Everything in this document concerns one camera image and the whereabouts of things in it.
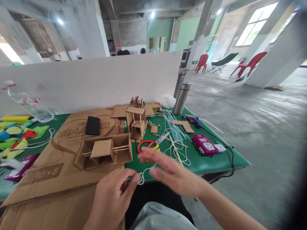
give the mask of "green table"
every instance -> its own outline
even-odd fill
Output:
[[[187,108],[184,108],[183,110],[183,114],[190,114],[193,115]],[[33,125],[31,125],[29,128],[34,128],[36,126],[45,126],[45,125],[49,125],[50,128],[54,128],[56,131],[58,131],[60,129],[60,127],[62,126],[62,124],[65,122],[65,120],[68,118],[69,114],[64,114],[64,115],[57,115],[55,116],[55,118],[45,124],[42,123],[35,123]],[[176,116],[176,118],[178,120],[182,120],[181,116]],[[153,124],[155,125],[160,125],[161,128],[158,128],[158,135],[163,134],[164,130],[165,130],[165,119],[162,117],[151,117],[149,118],[150,121],[152,121]],[[217,136],[219,139],[222,140],[221,137],[219,137],[215,132],[213,132],[207,125],[205,125],[204,123],[203,127],[211,134]],[[193,137],[193,135],[195,134],[204,134],[213,144],[217,143],[217,140],[209,135],[207,132],[205,132],[202,129],[196,129],[194,127],[194,124],[191,124],[191,127],[193,128],[193,130],[195,131],[194,134],[189,134],[190,138]],[[50,137],[50,133],[48,131],[45,132],[45,134],[36,140],[32,140],[29,141],[29,144],[33,144],[33,143],[38,143],[44,140],[47,140]],[[156,140],[159,137],[153,135],[150,133],[150,126],[148,126],[147,131],[145,133],[144,136],[144,140]],[[232,170],[232,166],[231,166],[231,162],[230,162],[230,156],[231,156],[231,152],[230,150],[227,150],[226,152],[220,153],[220,154],[216,154],[214,155],[212,158],[210,157],[205,157],[203,156],[199,150],[195,147],[195,145],[193,143],[191,143],[188,139],[184,139],[183,143],[188,146],[187,148],[187,157],[188,159],[191,161],[191,165],[190,166],[186,166],[188,169],[190,169],[191,171],[193,171],[194,173],[198,174],[198,175],[205,175],[204,178],[207,180],[211,180],[213,178],[215,178],[216,176],[219,176],[221,174],[227,173],[229,171]],[[134,170],[136,170],[137,172],[141,173],[143,172],[146,168],[150,168],[151,166],[153,166],[154,164],[152,163],[143,163],[141,164],[140,161],[138,160],[138,153],[137,153],[137,143],[133,143],[132,144],[132,155],[133,155],[133,161],[126,163],[125,167],[126,168],[132,168]],[[166,149],[168,149],[171,145],[171,142],[168,140],[164,140],[161,144],[160,144],[160,151],[164,152]],[[44,148],[46,147],[46,145],[35,148],[35,149],[27,149],[25,150],[23,153],[21,153],[19,156],[17,156],[17,160],[21,161],[24,157],[28,156],[28,155],[32,155],[32,154],[36,154],[36,153],[41,153]],[[251,165],[248,160],[246,160],[243,156],[241,156],[235,149],[232,150],[234,153],[234,166],[235,169],[240,169],[240,168],[244,168],[246,166]],[[7,169],[3,169],[0,171],[0,200],[4,200],[8,197],[8,195],[12,192],[12,190],[15,188],[15,186],[17,184],[13,184],[11,181],[6,181],[3,180],[4,177],[9,173],[9,170]],[[144,174],[144,178],[145,180],[153,180],[153,178],[150,176],[149,174],[149,170],[147,170]]]

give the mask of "scissors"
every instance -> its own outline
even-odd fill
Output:
[[[170,134],[170,132],[168,132],[167,134],[162,135],[162,136],[159,137],[156,141],[150,141],[150,140],[141,141],[141,142],[138,144],[138,148],[137,148],[138,153],[143,153],[143,152],[140,151],[140,146],[141,146],[141,144],[147,143],[147,142],[150,142],[150,144],[148,145],[148,148],[149,148],[150,146],[152,146],[153,144],[156,144],[156,146],[153,147],[153,149],[158,149],[158,148],[159,148],[159,144],[160,144],[162,141],[164,141],[164,139],[165,139],[169,134]]]

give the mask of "white partition board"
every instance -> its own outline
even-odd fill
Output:
[[[66,114],[173,95],[180,52],[162,52],[0,68],[0,87],[13,80],[33,90],[54,114]],[[0,92],[0,117],[27,112]]]

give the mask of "hot glue gun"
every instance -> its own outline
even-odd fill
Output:
[[[196,128],[202,127],[201,123],[198,121],[199,117],[191,115],[182,115],[182,117],[187,120],[189,119],[190,122],[194,122]]]

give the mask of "black phone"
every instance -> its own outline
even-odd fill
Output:
[[[100,135],[100,118],[88,116],[85,134],[87,135]]]

